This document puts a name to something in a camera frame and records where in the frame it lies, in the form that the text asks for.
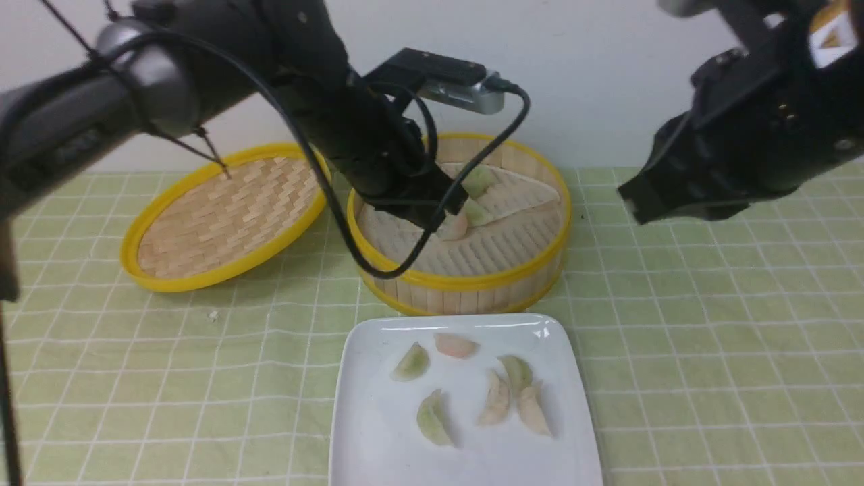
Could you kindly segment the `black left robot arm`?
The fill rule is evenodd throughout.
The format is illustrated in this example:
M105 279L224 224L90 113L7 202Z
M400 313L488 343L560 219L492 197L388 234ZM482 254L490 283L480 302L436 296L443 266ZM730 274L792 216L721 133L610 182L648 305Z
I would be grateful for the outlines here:
M20 294L11 221L139 134L180 142L259 93L319 179L355 261L324 158L377 209L434 232L463 208L462 178L435 165L419 132L350 64L321 1L135 1L100 33L88 61L2 95L2 299Z

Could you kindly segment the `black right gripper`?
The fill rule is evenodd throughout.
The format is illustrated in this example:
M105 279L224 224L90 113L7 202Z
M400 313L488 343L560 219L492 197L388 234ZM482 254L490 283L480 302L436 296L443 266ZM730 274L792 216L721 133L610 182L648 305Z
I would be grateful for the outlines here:
M657 130L618 187L636 223L722 221L862 155L862 62L727 51L691 76L691 108Z

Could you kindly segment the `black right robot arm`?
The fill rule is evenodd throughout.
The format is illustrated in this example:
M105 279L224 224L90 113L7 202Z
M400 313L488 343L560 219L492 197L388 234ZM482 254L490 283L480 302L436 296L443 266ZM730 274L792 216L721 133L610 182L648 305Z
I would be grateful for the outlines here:
M862 156L861 1L660 1L715 10L740 46L691 75L691 108L618 187L636 223L730 219Z

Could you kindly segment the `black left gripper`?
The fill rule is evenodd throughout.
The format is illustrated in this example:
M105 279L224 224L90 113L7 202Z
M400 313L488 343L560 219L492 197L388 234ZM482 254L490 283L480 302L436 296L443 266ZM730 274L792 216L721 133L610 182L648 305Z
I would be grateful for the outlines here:
M297 78L297 126L367 204L433 231L453 179L428 158L392 102L357 76L337 86Z

